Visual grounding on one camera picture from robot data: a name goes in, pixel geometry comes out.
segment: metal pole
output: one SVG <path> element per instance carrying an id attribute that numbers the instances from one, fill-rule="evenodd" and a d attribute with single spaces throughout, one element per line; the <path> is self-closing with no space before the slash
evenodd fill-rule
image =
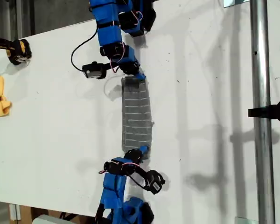
<path id="1" fill-rule="evenodd" d="M 250 0 L 254 108 L 270 105 L 266 0 Z M 259 224 L 275 224 L 271 121 L 254 118 Z"/>
<path id="2" fill-rule="evenodd" d="M 23 5 L 22 0 L 16 0 L 17 39 L 23 38 Z"/>

